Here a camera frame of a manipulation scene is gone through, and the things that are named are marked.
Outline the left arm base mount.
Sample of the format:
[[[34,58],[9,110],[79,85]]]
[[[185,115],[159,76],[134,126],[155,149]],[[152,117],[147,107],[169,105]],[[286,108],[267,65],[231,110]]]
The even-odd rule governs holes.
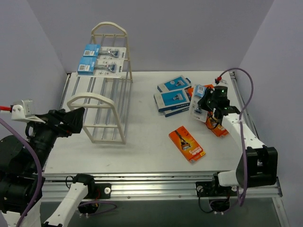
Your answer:
[[[88,194],[84,197],[87,200],[110,199],[112,184],[110,183],[93,183],[88,185]]]

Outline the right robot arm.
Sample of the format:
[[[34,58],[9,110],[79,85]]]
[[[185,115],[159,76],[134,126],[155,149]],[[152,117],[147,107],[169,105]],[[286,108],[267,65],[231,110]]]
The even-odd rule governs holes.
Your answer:
[[[277,178],[278,152],[266,146],[250,130],[242,118],[242,112],[230,105],[226,86],[207,87],[198,107],[210,112],[215,120],[232,136],[242,155],[235,170],[219,172],[210,183],[215,195],[221,195],[227,187],[243,189],[274,185]]]

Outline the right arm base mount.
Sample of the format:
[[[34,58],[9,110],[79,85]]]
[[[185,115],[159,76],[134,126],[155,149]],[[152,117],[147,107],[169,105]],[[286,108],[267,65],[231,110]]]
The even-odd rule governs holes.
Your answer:
[[[199,197],[228,197],[237,193],[231,187],[214,186],[212,182],[195,182],[196,194]]]

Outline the blue Gillette razor blister pack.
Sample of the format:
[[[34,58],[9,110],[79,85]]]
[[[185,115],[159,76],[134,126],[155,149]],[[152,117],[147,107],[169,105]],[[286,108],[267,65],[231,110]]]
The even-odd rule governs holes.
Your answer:
[[[106,47],[99,44],[87,44],[84,48],[83,57],[97,57],[98,59],[124,59],[125,47]]]

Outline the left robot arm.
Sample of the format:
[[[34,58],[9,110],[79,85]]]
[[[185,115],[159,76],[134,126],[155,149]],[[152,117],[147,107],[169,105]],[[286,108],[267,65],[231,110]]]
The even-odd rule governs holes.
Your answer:
[[[25,122],[22,137],[5,121],[1,125],[10,135],[0,141],[0,210],[10,227],[65,227],[85,198],[96,191],[91,175],[77,174],[55,212],[45,221],[40,219],[42,169],[58,138],[67,138],[82,130],[83,107],[67,112],[50,110],[37,115],[22,105],[8,107],[11,118]]]

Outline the orange Gillette Fusion box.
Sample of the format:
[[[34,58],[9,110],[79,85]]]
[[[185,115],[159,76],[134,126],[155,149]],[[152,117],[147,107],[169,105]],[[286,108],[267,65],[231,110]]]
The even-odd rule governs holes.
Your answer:
[[[189,163],[194,163],[205,156],[204,149],[184,126],[169,133],[169,138]]]

